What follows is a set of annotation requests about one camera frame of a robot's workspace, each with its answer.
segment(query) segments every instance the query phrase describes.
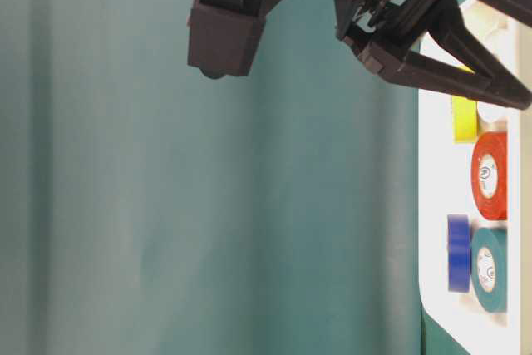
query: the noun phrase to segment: blue tape roll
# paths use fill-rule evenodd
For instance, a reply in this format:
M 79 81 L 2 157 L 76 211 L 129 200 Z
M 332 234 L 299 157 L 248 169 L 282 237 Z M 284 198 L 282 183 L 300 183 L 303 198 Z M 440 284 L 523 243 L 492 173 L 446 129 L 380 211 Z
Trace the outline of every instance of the blue tape roll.
M 447 216 L 449 291 L 468 293 L 471 276 L 471 233 L 467 215 Z
M 478 229 L 471 244 L 473 287 L 487 312 L 506 312 L 506 230 Z

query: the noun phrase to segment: label on tape roll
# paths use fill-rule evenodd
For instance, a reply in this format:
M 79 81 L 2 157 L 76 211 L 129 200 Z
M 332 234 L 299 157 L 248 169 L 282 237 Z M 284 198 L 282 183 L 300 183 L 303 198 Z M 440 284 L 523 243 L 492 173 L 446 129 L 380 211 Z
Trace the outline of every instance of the label on tape roll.
M 488 220 L 507 218 L 507 135 L 487 132 L 473 151 L 471 186 L 476 206 Z
M 496 266 L 490 249 L 482 247 L 476 256 L 477 273 L 479 274 L 480 286 L 487 293 L 491 293 L 495 287 Z
M 506 230 L 480 228 L 473 236 L 471 278 L 480 305 L 489 313 L 506 311 L 507 260 Z
M 497 191 L 499 174 L 497 173 L 497 163 L 491 154 L 486 154 L 480 160 L 479 183 L 482 195 L 486 199 L 491 199 Z

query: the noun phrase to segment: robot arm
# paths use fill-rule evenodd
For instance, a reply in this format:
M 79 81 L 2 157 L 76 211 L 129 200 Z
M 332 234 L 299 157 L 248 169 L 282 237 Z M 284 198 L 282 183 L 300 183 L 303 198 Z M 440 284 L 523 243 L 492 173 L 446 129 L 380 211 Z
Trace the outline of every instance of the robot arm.
M 266 16 L 281 0 L 194 0 L 189 64 L 209 77 L 246 76 Z M 532 0 L 481 0 L 532 27 Z M 334 0 L 337 39 L 391 83 L 501 106 L 527 108 L 532 94 L 467 31 L 456 0 Z M 369 22 L 362 28 L 362 18 Z M 410 50 L 429 32 L 474 73 Z

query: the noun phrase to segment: tape roll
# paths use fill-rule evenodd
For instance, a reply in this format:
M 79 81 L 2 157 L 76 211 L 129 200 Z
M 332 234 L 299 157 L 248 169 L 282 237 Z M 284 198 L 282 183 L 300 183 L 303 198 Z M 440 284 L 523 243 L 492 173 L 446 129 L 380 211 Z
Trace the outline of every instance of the tape roll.
M 473 236 L 473 287 L 487 312 L 506 311 L 506 230 L 480 228 Z
M 455 143 L 474 143 L 478 136 L 476 101 L 453 96 L 451 102 Z
M 507 130 L 508 109 L 494 104 L 479 102 L 476 105 L 479 113 L 480 129 L 484 132 L 504 132 Z
M 467 215 L 447 216 L 449 291 L 468 293 L 471 275 L 471 235 Z
M 487 132 L 480 136 L 473 151 L 471 185 L 476 206 L 488 220 L 506 219 L 507 135 Z

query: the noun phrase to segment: teal curtain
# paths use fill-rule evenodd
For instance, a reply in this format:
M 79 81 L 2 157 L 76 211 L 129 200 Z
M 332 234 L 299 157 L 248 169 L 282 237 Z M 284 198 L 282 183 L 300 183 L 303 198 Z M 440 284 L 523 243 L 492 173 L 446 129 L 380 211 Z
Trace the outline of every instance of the teal curtain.
M 0 0 L 2 353 L 418 353 L 416 92 L 333 0 L 210 81 L 190 3 Z

